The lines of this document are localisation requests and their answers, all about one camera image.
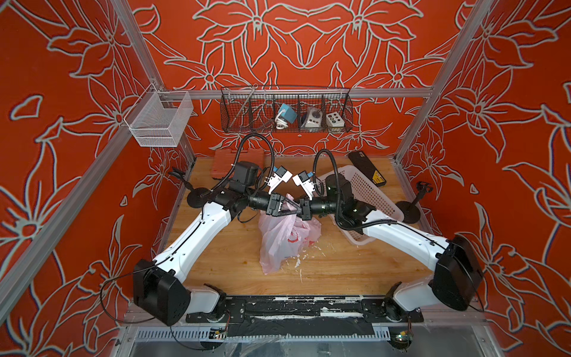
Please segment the pink plastic bag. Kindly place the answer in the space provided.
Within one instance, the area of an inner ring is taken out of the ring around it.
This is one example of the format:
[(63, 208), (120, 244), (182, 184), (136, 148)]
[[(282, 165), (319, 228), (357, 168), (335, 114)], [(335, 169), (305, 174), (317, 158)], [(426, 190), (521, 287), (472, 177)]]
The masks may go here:
[(317, 219), (303, 221), (294, 214), (273, 217), (262, 212), (258, 227), (263, 236), (260, 265), (265, 275), (277, 272), (284, 260), (298, 257), (321, 236), (321, 223)]

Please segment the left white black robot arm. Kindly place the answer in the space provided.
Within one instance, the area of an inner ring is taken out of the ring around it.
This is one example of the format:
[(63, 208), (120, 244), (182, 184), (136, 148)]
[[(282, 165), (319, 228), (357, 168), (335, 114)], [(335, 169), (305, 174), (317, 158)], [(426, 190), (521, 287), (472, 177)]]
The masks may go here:
[(272, 217), (296, 216), (303, 211), (294, 200), (255, 187), (258, 166), (239, 160), (250, 138), (262, 136), (246, 135), (226, 176), (211, 189), (199, 188), (198, 217), (153, 260), (140, 260), (135, 265), (132, 273), (135, 305), (168, 327), (187, 314), (192, 293), (184, 281), (193, 265), (213, 238), (244, 209), (254, 208)]

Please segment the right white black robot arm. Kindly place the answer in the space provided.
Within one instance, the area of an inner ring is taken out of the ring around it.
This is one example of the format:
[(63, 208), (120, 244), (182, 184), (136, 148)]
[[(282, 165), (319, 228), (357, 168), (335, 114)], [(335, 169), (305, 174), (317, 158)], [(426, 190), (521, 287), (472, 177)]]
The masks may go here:
[(439, 303), (456, 311), (472, 307), (473, 299), (479, 296), (483, 271), (467, 239), (425, 233), (355, 199), (350, 183), (336, 167), (329, 178), (331, 183), (317, 187), (312, 173), (303, 171), (294, 176), (294, 183), (306, 192), (306, 198), (300, 200), (301, 219), (332, 215), (340, 230), (385, 242), (431, 271), (425, 278), (391, 287), (383, 303), (388, 319), (400, 321), (409, 312)]

